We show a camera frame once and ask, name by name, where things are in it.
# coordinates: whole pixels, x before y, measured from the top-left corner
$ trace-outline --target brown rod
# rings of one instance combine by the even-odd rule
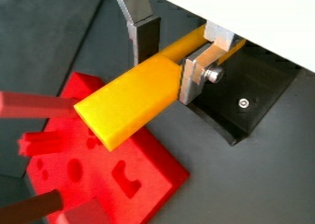
[[[14,205],[0,208],[0,223],[28,223],[63,209],[62,194],[54,190]]]

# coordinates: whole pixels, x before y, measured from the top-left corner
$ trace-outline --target yellow rectangular block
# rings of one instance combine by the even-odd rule
[[[110,151],[178,99],[181,78],[182,68],[154,56],[75,104]]]

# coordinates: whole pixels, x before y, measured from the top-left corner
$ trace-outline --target silver clamp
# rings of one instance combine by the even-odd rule
[[[150,0],[118,0],[134,41],[134,65],[159,52],[161,18],[152,14]]]
[[[187,105],[202,93],[207,80],[218,83],[225,75],[225,69],[219,66],[219,58],[241,41],[238,36],[207,21],[205,38],[213,43],[207,43],[199,50],[186,57],[183,63],[182,90],[179,100]]]

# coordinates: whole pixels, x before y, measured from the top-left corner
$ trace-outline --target black mounting plate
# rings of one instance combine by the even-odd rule
[[[189,107],[234,146],[250,135],[301,67],[251,42],[222,66],[223,79],[205,85]],[[247,108],[239,106],[241,99],[247,99]]]

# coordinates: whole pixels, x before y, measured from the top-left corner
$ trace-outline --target screw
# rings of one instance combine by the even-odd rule
[[[211,66],[205,73],[206,79],[209,79],[213,83],[218,83],[223,75],[225,69],[221,66]]]
[[[250,106],[250,102],[247,99],[241,99],[239,100],[239,106],[246,109]]]

